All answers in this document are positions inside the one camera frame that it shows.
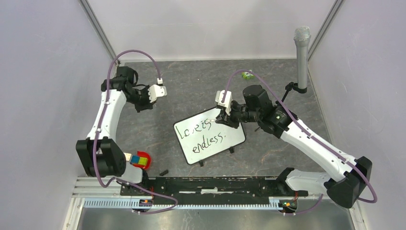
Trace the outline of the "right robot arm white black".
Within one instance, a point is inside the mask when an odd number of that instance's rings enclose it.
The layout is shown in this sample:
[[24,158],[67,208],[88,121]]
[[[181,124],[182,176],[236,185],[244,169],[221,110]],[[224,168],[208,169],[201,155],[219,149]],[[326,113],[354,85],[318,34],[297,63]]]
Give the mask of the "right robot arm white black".
[[257,123],[264,132],[293,145],[324,169],[324,172],[285,169],[276,183],[281,195],[288,196],[293,191],[323,194],[344,208],[351,208],[361,200],[361,193],[370,186],[370,159],[356,158],[324,140],[280,102],[273,104],[260,85],[246,87],[243,96],[245,102],[239,104],[230,91],[218,91],[215,101],[220,113],[216,123],[232,128]]

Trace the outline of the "white whiteboard black frame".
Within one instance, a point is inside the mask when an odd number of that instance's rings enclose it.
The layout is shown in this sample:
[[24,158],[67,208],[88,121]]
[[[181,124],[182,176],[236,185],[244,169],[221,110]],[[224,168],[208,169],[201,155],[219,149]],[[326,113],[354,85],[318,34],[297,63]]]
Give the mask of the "white whiteboard black frame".
[[187,164],[199,163],[246,141],[242,126],[237,129],[208,122],[219,115],[213,107],[173,124],[173,130]]

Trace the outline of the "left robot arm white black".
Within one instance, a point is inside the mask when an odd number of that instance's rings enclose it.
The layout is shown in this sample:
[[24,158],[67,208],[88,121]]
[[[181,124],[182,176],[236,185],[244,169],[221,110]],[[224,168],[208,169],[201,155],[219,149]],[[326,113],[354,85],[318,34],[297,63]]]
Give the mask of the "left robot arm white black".
[[116,76],[101,84],[101,104],[96,120],[87,137],[78,140],[76,152],[89,177],[121,177],[127,165],[146,170],[152,160],[148,153],[124,153],[115,142],[117,125],[126,103],[133,104],[139,113],[153,109],[157,98],[166,96],[161,77],[154,85],[139,88],[138,73],[127,66],[118,67]]

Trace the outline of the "black marker cap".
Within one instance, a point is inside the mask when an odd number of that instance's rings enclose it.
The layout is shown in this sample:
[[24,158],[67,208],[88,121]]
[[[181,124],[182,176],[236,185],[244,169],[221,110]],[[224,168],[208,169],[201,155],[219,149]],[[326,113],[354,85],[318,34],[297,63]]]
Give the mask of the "black marker cap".
[[164,170],[163,172],[161,172],[159,175],[160,176],[164,176],[164,175],[166,175],[166,174],[168,174],[169,173],[169,171],[168,170]]

